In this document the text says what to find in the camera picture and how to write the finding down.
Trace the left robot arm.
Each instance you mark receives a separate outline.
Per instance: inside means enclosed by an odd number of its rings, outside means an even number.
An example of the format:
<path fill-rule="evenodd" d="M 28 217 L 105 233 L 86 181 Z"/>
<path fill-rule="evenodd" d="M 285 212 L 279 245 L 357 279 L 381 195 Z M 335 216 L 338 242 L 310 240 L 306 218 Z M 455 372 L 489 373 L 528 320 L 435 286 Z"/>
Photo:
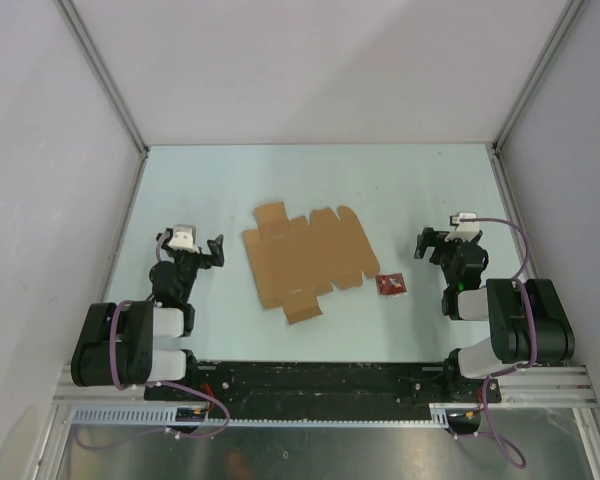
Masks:
<path fill-rule="evenodd" d="M 148 273 L 151 293 L 144 300 L 90 305 L 74 349 L 70 370 L 78 387 L 133 385 L 166 381 L 177 398 L 194 397 L 201 376 L 188 366 L 188 350 L 166 350 L 157 339 L 187 338 L 195 323 L 190 296 L 198 273 L 225 263 L 224 236 L 207 241 L 202 251 L 195 228 L 176 225 L 156 237 L 156 263 Z"/>

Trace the right aluminium corner post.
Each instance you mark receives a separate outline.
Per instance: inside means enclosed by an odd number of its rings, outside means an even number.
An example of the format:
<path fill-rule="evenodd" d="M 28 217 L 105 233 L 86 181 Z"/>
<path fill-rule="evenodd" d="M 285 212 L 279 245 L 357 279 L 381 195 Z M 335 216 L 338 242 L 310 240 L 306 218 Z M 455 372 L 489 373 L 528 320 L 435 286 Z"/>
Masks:
<path fill-rule="evenodd" d="M 564 43 L 577 25 L 580 17 L 590 4 L 586 0 L 569 0 L 560 13 L 556 24 L 552 28 L 548 39 L 542 47 L 540 54 L 533 64 L 521 91 L 517 95 L 505 120 L 498 130 L 492 148 L 499 153 L 505 146 L 517 123 L 529 107 L 551 66 L 555 63 Z"/>

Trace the aluminium frame rail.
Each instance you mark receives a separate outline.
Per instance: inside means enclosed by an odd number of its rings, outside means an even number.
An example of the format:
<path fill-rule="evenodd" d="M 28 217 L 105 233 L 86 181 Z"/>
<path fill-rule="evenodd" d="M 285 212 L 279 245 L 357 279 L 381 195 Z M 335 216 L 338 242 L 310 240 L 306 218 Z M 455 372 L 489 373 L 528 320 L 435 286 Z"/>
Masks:
<path fill-rule="evenodd" d="M 434 364 L 211 362 L 194 373 L 194 386 L 208 385 L 225 404 L 256 394 L 361 400 L 373 395 L 413 404 L 472 404 L 481 379 L 464 379 Z M 582 407 L 597 402 L 583 367 L 536 367 L 495 379 L 487 386 L 494 406 Z"/>

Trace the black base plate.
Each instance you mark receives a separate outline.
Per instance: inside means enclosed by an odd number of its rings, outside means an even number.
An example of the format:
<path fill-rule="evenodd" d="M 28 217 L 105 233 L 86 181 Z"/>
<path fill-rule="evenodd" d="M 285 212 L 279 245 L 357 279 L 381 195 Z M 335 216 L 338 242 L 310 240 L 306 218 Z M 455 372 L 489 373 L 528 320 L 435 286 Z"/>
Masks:
<path fill-rule="evenodd" d="M 381 395 L 419 403 L 473 403 L 483 381 L 460 375 L 451 359 L 434 363 L 195 361 L 176 382 L 225 404 L 248 394 Z"/>

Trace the left aluminium corner post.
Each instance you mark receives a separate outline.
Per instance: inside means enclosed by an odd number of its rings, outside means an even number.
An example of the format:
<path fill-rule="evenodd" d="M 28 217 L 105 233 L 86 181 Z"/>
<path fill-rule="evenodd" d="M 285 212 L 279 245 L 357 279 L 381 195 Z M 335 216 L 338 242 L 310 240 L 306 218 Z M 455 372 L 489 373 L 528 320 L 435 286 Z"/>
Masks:
<path fill-rule="evenodd" d="M 132 118 L 131 112 L 105 63 L 104 58 L 99 52 L 86 23 L 82 19 L 75 2 L 70 0 L 54 0 L 53 3 L 67 25 L 69 32 L 73 36 L 78 49 L 83 55 L 96 82 L 103 91 L 115 116 L 135 149 L 143 155 L 147 151 L 148 146 L 142 138 L 140 130 Z"/>

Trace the brown cardboard box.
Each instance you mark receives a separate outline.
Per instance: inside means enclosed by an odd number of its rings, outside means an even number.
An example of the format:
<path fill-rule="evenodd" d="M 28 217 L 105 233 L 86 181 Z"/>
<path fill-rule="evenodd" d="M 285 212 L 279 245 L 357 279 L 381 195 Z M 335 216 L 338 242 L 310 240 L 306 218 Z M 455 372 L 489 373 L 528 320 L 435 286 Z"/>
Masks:
<path fill-rule="evenodd" d="M 242 237 L 264 309 L 280 308 L 290 325 L 320 316 L 318 298 L 363 285 L 379 261 L 356 213 L 347 206 L 289 218 L 285 204 L 254 209 Z"/>

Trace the small red packet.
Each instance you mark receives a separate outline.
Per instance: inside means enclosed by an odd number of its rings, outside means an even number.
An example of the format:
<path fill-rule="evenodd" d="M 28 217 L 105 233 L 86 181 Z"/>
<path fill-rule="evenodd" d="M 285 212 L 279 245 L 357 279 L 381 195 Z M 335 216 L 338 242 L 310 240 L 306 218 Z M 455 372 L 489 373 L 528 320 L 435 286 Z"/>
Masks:
<path fill-rule="evenodd" d="M 407 293 L 407 287 L 402 273 L 381 274 L 375 277 L 378 294 L 395 297 Z"/>

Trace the aluminium corner post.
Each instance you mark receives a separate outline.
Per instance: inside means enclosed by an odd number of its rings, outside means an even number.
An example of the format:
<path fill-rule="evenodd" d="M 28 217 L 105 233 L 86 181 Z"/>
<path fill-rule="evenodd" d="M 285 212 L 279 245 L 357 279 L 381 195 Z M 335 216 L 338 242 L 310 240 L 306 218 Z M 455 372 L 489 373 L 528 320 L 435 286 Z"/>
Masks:
<path fill-rule="evenodd" d="M 505 146 L 517 123 L 529 107 L 551 66 L 555 63 L 564 43 L 577 25 L 580 17 L 590 4 L 586 0 L 569 0 L 560 13 L 556 24 L 552 28 L 548 39 L 542 47 L 540 54 L 533 64 L 521 91 L 517 95 L 505 120 L 498 130 L 492 148 L 499 153 Z"/>
<path fill-rule="evenodd" d="M 115 116 L 135 149 L 143 155 L 147 151 L 148 146 L 142 138 L 140 130 L 132 118 L 131 112 L 105 63 L 104 58 L 99 52 L 86 23 L 82 19 L 75 2 L 70 0 L 54 0 L 53 3 L 67 25 L 69 32 L 73 36 L 78 49 L 83 55 L 96 82 L 103 91 Z"/>

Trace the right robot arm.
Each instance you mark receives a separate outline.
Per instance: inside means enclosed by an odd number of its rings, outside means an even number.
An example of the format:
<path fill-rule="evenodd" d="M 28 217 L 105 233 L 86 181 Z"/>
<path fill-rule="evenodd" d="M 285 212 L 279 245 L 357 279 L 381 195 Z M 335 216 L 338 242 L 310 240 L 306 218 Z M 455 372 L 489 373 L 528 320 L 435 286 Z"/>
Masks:
<path fill-rule="evenodd" d="M 425 227 L 414 251 L 441 268 L 446 288 L 442 314 L 453 321 L 484 322 L 488 336 L 453 350 L 439 380 L 453 401 L 477 394 L 487 375 L 501 370 L 557 364 L 575 353 L 575 334 L 553 282 L 549 279 L 482 279 L 489 263 L 479 245 L 480 230 L 439 231 Z"/>

